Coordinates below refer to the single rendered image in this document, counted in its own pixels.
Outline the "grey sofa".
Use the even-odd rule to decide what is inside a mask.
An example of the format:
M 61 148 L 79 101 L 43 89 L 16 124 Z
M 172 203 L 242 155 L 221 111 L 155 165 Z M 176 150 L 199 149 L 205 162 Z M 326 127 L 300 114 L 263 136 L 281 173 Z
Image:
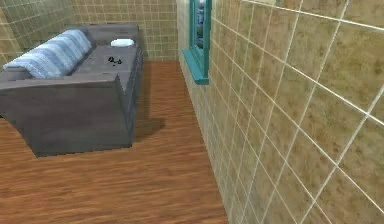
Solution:
M 80 26 L 92 48 L 66 76 L 38 79 L 23 68 L 0 72 L 0 117 L 37 157 L 129 148 L 143 70 L 139 26 Z M 129 47 L 112 47 L 132 39 Z M 109 57 L 122 64 L 108 62 Z

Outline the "blue striped sofa cushion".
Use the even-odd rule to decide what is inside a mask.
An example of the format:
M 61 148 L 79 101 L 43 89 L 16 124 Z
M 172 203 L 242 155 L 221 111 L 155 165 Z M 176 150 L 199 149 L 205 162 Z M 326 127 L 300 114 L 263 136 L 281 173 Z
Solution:
M 91 41 L 82 31 L 70 29 L 8 62 L 3 70 L 23 68 L 38 79 L 63 77 L 91 48 Z

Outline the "teal framed window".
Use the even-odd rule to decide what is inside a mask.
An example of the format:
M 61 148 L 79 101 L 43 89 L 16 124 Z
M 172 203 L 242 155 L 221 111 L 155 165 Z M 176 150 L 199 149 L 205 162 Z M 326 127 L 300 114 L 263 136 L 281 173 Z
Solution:
M 208 85 L 212 0 L 189 0 L 189 3 L 189 44 L 182 53 L 193 81 Z

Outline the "white bowl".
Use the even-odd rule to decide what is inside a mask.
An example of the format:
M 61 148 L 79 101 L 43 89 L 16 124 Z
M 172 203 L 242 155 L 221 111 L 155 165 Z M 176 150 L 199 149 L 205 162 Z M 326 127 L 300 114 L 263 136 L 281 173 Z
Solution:
M 129 47 L 134 44 L 135 44 L 135 41 L 132 39 L 115 39 L 110 43 L 112 47 Z

